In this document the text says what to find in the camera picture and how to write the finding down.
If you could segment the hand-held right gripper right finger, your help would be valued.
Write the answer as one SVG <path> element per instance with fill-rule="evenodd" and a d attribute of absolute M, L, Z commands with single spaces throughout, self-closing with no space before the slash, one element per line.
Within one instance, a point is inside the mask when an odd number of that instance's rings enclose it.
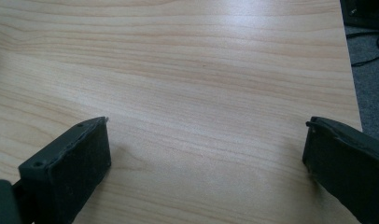
<path fill-rule="evenodd" d="M 312 117 L 302 162 L 361 224 L 379 224 L 379 140 L 339 121 Z"/>

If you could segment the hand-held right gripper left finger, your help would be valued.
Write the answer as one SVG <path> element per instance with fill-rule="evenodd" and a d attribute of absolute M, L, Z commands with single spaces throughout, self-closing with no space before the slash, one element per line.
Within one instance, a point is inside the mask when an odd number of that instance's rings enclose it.
<path fill-rule="evenodd" d="M 107 118 L 82 121 L 19 166 L 35 224 L 71 224 L 111 167 Z"/>

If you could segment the black equipment base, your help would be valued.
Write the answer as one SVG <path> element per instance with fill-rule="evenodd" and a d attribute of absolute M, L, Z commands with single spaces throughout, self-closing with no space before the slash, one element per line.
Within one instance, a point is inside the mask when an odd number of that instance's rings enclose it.
<path fill-rule="evenodd" d="M 379 0 L 340 0 L 344 24 L 379 30 Z"/>

